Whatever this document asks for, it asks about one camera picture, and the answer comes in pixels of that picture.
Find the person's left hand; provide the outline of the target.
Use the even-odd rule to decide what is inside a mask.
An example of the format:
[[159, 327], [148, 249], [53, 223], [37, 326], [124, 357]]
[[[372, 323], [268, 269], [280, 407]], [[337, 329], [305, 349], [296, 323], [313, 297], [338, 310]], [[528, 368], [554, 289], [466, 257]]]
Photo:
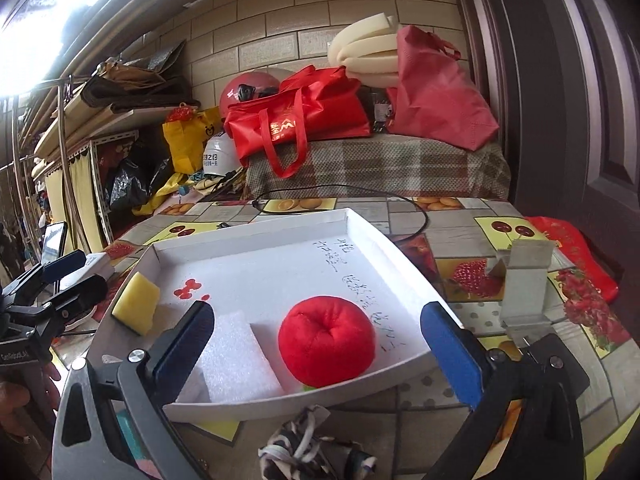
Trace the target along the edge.
[[[43, 391], [54, 410], [57, 410], [60, 405], [61, 396], [55, 385], [60, 380], [61, 374], [52, 362], [43, 367]], [[28, 437], [28, 431], [16, 417], [15, 411], [18, 408], [24, 408], [29, 400], [30, 393], [27, 388], [2, 380], [1, 427], [12, 438], [24, 440]]]

